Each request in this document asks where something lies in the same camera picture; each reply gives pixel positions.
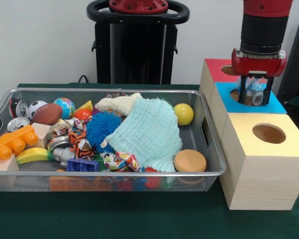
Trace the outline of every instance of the yellow ball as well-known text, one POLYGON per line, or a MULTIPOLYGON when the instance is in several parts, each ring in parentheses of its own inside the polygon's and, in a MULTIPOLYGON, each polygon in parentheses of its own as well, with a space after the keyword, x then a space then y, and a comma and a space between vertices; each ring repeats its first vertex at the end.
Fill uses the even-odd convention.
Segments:
POLYGON ((185 126, 192 122, 194 118, 193 109, 187 104, 178 104, 174 107, 174 112, 177 116, 179 126, 185 126))

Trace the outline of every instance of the round hole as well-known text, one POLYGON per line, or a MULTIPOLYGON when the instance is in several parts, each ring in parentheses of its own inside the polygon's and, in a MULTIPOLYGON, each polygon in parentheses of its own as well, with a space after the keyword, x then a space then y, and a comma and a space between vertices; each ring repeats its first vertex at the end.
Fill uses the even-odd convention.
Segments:
POLYGON ((272 124, 258 124, 253 127, 254 135, 267 143, 282 143, 286 140, 286 135, 283 130, 272 124))
POLYGON ((237 74, 235 74, 233 67, 231 65, 223 66, 221 68, 221 71, 228 76, 237 76, 237 74))
MULTIPOLYGON (((234 101, 238 102, 239 92, 237 90, 232 90, 230 92, 230 96, 231 96, 231 98, 234 101)), ((254 105, 254 103, 253 103, 253 97, 251 97, 251 96, 246 96, 245 97, 245 102, 243 103, 243 105, 246 105, 246 106, 256 106, 256 105, 254 105)))

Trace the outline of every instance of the wire mesh basket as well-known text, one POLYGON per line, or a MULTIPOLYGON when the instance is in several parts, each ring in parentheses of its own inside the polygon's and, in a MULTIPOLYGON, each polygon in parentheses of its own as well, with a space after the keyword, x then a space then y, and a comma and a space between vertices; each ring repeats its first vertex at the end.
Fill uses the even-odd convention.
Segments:
POLYGON ((164 99, 172 106, 190 105, 194 119, 190 125, 179 128, 182 149, 202 153, 207 161, 206 171, 58 172, 59 162, 36 161, 19 165, 19 171, 0 171, 0 191, 208 191, 217 176, 224 173, 226 164, 207 102, 198 91, 17 88, 7 92, 0 102, 0 136, 7 132, 7 124, 12 119, 9 114, 12 97, 27 105, 38 100, 52 103, 56 98, 66 97, 78 108, 89 100, 95 104, 115 92, 140 92, 143 98, 164 99))

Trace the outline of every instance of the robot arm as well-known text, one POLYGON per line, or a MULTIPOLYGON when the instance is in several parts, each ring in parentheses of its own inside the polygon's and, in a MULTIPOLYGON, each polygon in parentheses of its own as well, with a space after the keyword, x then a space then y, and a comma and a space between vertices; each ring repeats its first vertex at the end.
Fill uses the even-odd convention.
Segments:
POLYGON ((268 79, 263 105, 268 104, 274 77, 279 76, 287 57, 281 50, 293 0, 244 0, 241 46, 232 53, 232 67, 241 75, 238 101, 246 96, 247 77, 268 79))

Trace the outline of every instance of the clear plastic object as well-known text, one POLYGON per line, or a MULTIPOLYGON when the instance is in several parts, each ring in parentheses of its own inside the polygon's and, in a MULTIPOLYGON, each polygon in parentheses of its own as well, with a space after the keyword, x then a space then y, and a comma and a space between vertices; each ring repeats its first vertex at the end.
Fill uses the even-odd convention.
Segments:
MULTIPOLYGON (((236 81, 237 91, 240 92, 241 77, 238 77, 236 81)), ((246 80, 246 97, 252 98, 252 103, 254 106, 260 106, 264 100, 264 89, 267 85, 266 78, 255 78, 248 77, 246 80)))

